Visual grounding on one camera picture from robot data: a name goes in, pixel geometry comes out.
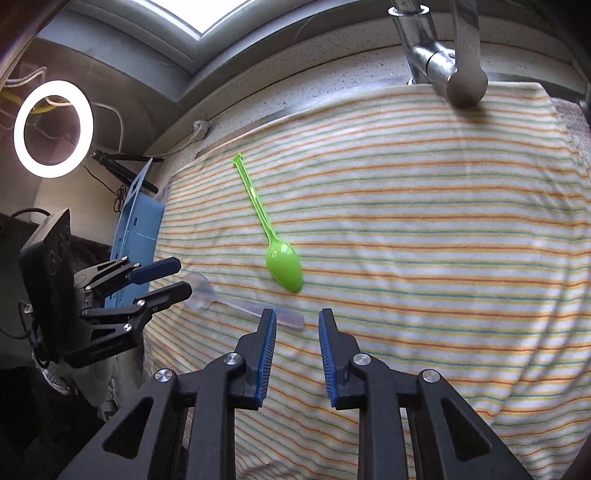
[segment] green plastic spoon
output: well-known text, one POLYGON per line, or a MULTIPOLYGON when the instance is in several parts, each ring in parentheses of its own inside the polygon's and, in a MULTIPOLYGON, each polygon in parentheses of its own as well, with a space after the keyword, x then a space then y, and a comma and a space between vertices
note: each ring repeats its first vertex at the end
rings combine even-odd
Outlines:
POLYGON ((242 154, 236 155, 232 159, 232 163, 236 165, 238 173, 240 173, 240 177, 246 187, 248 196, 251 198, 256 214, 269 238, 269 248, 267 249, 267 268, 269 272, 271 272, 271 275, 279 285, 292 293, 298 293, 304 283, 301 274, 300 257, 298 257, 294 248, 290 244, 280 240, 273 230, 265 209, 262 207, 262 203, 252 185, 251 179, 244 168, 242 154))

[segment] metal pivot bolt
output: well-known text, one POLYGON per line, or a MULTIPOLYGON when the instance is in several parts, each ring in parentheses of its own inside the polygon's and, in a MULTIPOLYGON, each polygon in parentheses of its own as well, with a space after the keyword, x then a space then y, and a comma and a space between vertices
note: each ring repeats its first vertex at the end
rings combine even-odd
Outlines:
POLYGON ((428 369, 423 372, 423 380, 428 383, 437 383, 441 375, 436 370, 428 369))
POLYGON ((242 360, 241 355, 236 352, 227 353, 223 358, 223 362, 228 365, 239 364, 241 360, 242 360))
POLYGON ((162 370, 158 370, 154 374, 154 378, 156 379, 156 381, 162 382, 162 383, 167 382, 172 377, 173 377, 173 371, 169 370, 168 368, 163 368, 162 370))
POLYGON ((371 362, 371 357, 367 353, 357 353, 353 357, 355 365, 368 365, 371 362))

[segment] faucet spout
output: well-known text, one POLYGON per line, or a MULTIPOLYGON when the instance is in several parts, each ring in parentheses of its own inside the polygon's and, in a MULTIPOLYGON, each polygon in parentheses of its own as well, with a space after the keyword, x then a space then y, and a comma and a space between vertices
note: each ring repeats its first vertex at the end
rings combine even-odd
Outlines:
POLYGON ((455 50, 437 41, 429 8, 416 0, 394 0, 388 13, 398 29, 414 83, 432 83, 452 105, 476 105, 488 78, 480 66, 480 31, 475 0, 450 0, 455 50))

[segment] striped towel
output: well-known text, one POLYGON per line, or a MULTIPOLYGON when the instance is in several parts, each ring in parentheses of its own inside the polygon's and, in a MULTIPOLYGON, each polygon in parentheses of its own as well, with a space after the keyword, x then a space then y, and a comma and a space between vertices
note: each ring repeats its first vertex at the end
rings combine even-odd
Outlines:
MULTIPOLYGON (((236 412, 240 479, 355 479, 356 411, 324 389, 318 312, 391 368, 439 370, 532 476, 558 479, 591 429, 590 183, 537 84, 491 84, 467 111, 429 85, 351 96, 264 125, 170 182, 155 260, 222 294, 288 306, 268 398, 236 412), (267 240, 231 159, 242 153, 304 288, 265 267, 267 240)), ((202 368, 256 320, 177 305, 145 330, 151 371, 202 368)), ((412 451, 407 435, 409 473, 412 451)))

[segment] clear plastic spoon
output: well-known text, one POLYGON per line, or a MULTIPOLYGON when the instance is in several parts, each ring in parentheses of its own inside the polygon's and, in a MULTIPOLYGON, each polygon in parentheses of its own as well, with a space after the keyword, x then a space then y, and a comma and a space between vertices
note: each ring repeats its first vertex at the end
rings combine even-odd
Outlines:
POLYGON ((273 309, 275 310, 277 323, 296 329, 302 329, 304 327, 304 316, 286 307, 278 307, 268 303, 234 300, 216 293, 207 277, 201 273, 188 273, 183 280, 191 285, 193 289, 193 294, 184 301, 185 305, 191 310, 204 309, 216 301, 260 318, 264 309, 273 309))

